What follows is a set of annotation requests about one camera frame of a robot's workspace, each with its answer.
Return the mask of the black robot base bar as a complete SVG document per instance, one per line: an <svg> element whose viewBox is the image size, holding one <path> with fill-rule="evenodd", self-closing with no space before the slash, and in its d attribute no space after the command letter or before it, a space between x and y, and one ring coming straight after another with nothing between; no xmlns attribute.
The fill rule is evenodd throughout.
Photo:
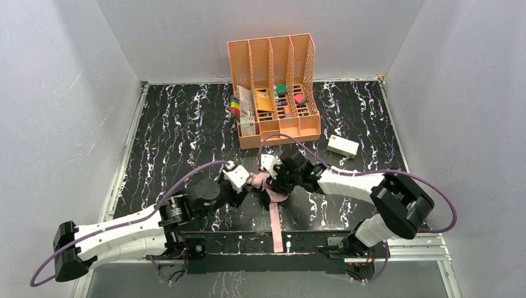
<svg viewBox="0 0 526 298"><path fill-rule="evenodd" d="M189 273L322 271L344 274L357 263L350 256L331 258L322 251L329 237L345 231L310 230L282 233L284 252L274 251L270 232L183 232L190 248Z"/></svg>

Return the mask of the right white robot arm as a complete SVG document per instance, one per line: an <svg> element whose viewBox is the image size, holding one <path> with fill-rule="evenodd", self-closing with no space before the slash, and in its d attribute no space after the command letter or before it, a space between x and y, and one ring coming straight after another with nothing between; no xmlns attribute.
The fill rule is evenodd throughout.
<svg viewBox="0 0 526 298"><path fill-rule="evenodd" d="M397 171L365 174L333 166L312 164L297 149L279 158L261 155L260 169L274 192L289 195L297 186L308 192L359 199L375 206L377 213L361 221L350 234L329 248L362 253L391 237L413 239L435 207L431 197L409 176Z"/></svg>

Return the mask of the black pink folding umbrella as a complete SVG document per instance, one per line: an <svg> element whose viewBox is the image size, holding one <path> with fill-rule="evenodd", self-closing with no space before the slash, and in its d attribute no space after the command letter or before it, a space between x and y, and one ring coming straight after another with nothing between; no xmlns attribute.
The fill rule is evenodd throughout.
<svg viewBox="0 0 526 298"><path fill-rule="evenodd" d="M249 183L252 187L260 189L263 193L266 193L269 197L269 214L270 214L270 225L272 229L273 248L274 253L283 253L283 239L282 229L279 217L278 204L288 199L288 195L281 194L271 190L270 185L267 183L267 179L271 178L269 173L251 173Z"/></svg>

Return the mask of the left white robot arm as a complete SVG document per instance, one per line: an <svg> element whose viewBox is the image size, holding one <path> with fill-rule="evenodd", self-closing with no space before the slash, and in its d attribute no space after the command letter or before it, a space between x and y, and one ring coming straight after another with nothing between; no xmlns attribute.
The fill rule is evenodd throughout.
<svg viewBox="0 0 526 298"><path fill-rule="evenodd" d="M137 213L92 225L63 222L53 240L54 280L72 281L112 261L183 250L181 227L226 204L238 207L248 193L247 185L246 179L237 182L204 179L178 190L159 209L151 205Z"/></svg>

